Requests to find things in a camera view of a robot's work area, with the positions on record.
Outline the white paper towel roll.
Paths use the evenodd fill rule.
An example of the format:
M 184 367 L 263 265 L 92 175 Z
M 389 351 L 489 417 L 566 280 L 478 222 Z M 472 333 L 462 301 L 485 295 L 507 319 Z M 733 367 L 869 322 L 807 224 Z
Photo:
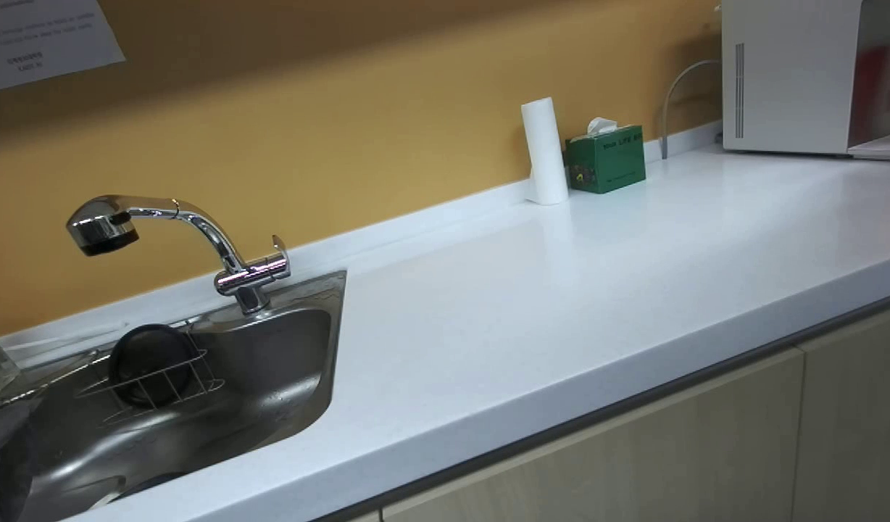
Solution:
M 531 162 L 531 201 L 539 206 L 563 206 L 569 201 L 569 181 L 553 101 L 526 101 L 523 127 Z

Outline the green tissue box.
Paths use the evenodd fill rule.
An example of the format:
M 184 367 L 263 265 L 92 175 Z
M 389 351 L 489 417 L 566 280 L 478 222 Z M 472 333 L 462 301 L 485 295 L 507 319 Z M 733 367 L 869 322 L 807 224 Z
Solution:
M 646 181 L 643 130 L 637 124 L 608 124 L 594 120 L 586 136 L 573 136 L 563 150 L 569 187 L 607 194 Z

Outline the white coffeemaker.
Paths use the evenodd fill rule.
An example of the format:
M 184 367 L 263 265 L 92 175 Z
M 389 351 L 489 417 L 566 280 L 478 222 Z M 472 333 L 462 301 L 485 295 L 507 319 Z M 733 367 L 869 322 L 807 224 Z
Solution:
M 890 0 L 721 0 L 721 146 L 890 159 Z

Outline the light wood right cabinet door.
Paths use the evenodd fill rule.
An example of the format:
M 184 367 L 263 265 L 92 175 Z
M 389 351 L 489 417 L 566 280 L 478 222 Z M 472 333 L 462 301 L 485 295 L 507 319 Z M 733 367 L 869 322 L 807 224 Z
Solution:
M 890 522 L 890 310 L 802 353 L 795 522 Z

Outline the stainless steel sink basin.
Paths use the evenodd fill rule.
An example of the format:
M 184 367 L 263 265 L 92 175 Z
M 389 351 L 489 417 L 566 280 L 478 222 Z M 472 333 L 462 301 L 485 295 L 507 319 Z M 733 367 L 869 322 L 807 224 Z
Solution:
M 139 324 L 0 391 L 0 522 L 63 522 L 284 442 L 331 407 L 346 280 Z

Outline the chrome sink faucet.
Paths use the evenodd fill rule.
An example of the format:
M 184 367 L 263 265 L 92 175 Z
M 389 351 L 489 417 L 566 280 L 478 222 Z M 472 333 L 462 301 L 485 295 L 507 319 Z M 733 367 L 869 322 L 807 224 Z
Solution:
M 210 269 L 211 290 L 231 298 L 243 317 L 268 313 L 268 287 L 289 280 L 282 239 L 273 239 L 271 256 L 247 258 L 210 211 L 181 197 L 95 194 L 68 219 L 68 233 L 84 256 L 118 253 L 143 236 L 144 251 L 184 242 L 185 258 L 176 269 Z

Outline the light wood cabinet door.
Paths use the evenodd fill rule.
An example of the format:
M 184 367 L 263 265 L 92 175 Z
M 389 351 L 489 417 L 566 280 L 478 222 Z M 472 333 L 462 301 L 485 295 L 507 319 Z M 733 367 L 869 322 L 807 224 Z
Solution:
M 382 522 L 791 522 L 802 358 L 779 353 L 382 507 Z
M 802 353 L 795 522 L 890 522 L 890 310 Z

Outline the white paper notice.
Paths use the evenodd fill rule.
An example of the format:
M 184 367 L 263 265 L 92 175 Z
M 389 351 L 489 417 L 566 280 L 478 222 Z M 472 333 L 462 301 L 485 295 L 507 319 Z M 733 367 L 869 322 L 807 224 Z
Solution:
M 0 91 L 123 62 L 98 0 L 0 0 Z

